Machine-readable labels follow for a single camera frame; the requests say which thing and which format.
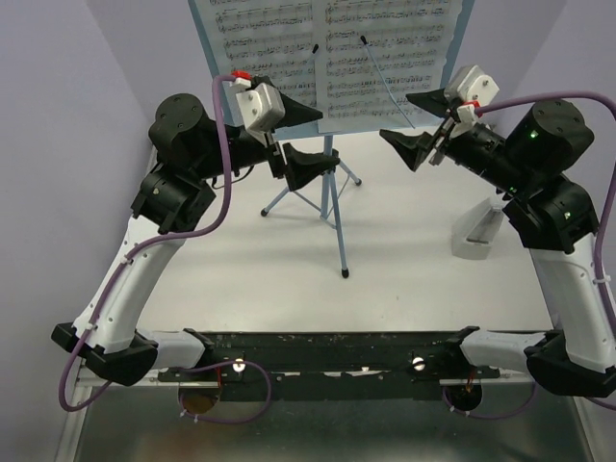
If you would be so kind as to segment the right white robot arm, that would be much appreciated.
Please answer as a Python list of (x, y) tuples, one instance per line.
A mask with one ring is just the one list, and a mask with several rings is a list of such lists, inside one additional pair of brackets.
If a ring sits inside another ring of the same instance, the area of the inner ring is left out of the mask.
[(448, 100), (436, 90), (414, 95), (442, 119), (435, 132), (380, 131), (408, 168), (436, 154), (496, 189), (559, 319), (557, 328), (531, 334), (459, 331), (442, 356), (453, 376), (495, 367), (528, 374), (559, 396), (607, 398), (615, 390), (614, 298), (602, 256), (609, 211), (597, 212), (586, 189), (566, 176), (595, 138), (576, 106), (582, 98), (614, 108), (593, 91), (526, 96), (527, 113), (502, 137), (480, 122), (485, 106)]

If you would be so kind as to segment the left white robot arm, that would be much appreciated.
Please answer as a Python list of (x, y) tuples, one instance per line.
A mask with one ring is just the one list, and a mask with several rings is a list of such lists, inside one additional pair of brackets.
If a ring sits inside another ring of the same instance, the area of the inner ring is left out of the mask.
[(229, 178), (241, 168), (269, 164), (273, 177), (300, 189), (338, 164), (324, 154), (304, 154), (279, 145), (273, 133), (321, 119), (321, 111), (261, 83), (240, 93), (246, 111), (241, 126), (210, 118), (189, 93), (165, 99), (155, 113), (149, 138), (157, 150), (155, 166), (141, 182), (127, 229), (104, 281), (73, 322), (59, 323), (51, 339), (98, 377), (131, 386), (148, 372), (181, 369), (193, 380), (214, 366), (206, 340), (197, 332), (138, 330), (141, 312), (171, 258), (189, 238), (217, 229), (218, 216), (198, 223), (216, 194), (210, 180)]

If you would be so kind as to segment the grey metronome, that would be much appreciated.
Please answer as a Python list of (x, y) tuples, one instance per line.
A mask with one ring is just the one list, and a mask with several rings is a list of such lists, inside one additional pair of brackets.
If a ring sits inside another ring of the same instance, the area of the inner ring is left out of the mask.
[(486, 260), (504, 219), (502, 202), (488, 197), (467, 211), (451, 227), (450, 251), (469, 261)]

